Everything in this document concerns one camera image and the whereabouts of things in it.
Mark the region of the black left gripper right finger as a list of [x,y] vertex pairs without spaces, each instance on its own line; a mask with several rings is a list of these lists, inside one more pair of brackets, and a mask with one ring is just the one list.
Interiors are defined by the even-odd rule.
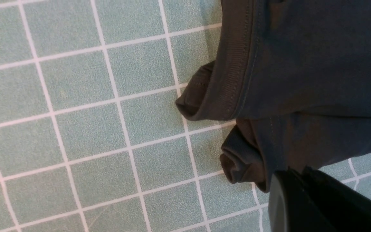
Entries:
[[330,175],[305,168],[301,174],[316,231],[371,232],[371,200]]

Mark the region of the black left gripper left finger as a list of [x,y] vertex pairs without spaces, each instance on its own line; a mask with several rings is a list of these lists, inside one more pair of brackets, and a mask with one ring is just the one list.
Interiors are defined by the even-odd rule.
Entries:
[[277,171],[272,175],[268,215],[272,232],[333,232],[297,175]]

